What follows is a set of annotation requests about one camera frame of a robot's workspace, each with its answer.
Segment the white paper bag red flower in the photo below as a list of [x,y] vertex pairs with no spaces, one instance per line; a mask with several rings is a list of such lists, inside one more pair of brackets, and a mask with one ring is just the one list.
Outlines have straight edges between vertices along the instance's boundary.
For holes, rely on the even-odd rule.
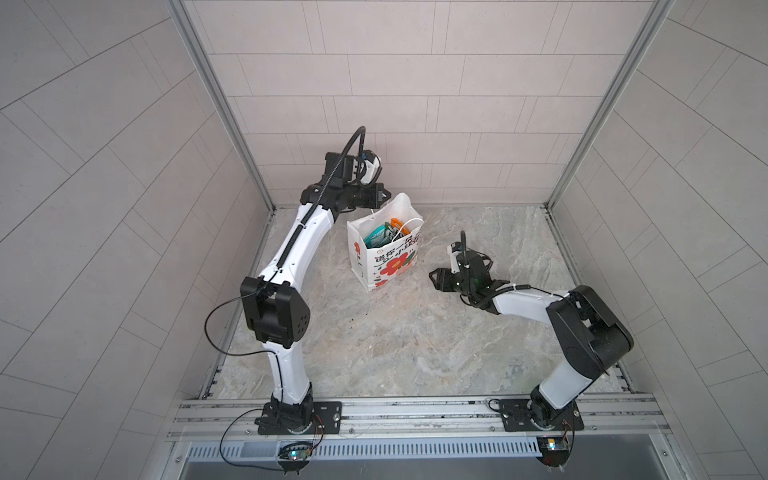
[[[368,249],[364,239],[392,218],[407,222],[406,227],[410,233],[381,248]],[[423,216],[415,210],[406,193],[397,194],[384,207],[370,215],[347,222],[351,269],[367,291],[385,285],[415,265],[423,225]]]

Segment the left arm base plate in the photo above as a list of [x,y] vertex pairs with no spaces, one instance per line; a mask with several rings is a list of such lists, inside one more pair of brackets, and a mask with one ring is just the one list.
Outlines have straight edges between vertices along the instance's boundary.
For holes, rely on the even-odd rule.
[[341,416],[342,403],[338,401],[291,405],[271,398],[254,423],[259,435],[338,434]]

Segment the green yellow Fox's candy packet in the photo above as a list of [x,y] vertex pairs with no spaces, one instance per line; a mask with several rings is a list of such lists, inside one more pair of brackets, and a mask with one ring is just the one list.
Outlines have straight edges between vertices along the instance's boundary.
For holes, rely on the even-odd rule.
[[368,249],[381,248],[392,243],[398,236],[399,229],[393,227],[391,223],[385,222],[375,228],[365,239],[364,243]]

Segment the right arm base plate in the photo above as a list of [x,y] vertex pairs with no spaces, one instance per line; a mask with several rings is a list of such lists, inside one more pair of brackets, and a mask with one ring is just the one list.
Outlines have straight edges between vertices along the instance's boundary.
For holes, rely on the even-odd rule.
[[576,401],[562,409],[531,398],[500,399],[496,404],[506,432],[582,431],[585,428]]

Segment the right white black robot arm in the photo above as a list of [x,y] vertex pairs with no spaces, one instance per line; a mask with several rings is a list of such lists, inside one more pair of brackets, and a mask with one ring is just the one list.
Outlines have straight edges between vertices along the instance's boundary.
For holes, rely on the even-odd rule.
[[527,410],[537,428],[558,427],[575,399],[633,349],[629,330],[593,288],[578,285],[556,293],[495,280],[490,275],[492,259],[469,249],[465,239],[447,251],[450,266],[429,273],[436,290],[458,293],[465,305],[487,313],[552,327],[564,359],[530,394]]

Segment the orange pink Fox's candy packet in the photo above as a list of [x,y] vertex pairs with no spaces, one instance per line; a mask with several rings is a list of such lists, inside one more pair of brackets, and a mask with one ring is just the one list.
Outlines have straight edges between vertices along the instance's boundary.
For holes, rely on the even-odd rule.
[[390,227],[390,233],[392,234],[393,240],[397,240],[399,238],[407,236],[410,233],[406,225],[407,225],[407,222],[402,222],[397,218],[392,218],[390,220],[389,227]]

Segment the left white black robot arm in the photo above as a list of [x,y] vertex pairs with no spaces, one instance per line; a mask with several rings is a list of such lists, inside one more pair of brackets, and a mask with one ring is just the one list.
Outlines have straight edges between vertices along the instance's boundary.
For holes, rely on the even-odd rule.
[[292,230],[274,258],[240,287],[247,326],[269,355],[274,388],[268,421],[291,431],[307,427],[313,413],[301,345],[311,316],[301,295],[307,269],[340,214],[376,209],[391,198],[378,181],[381,160],[373,151],[345,156],[329,152],[325,160],[321,180],[302,193]]

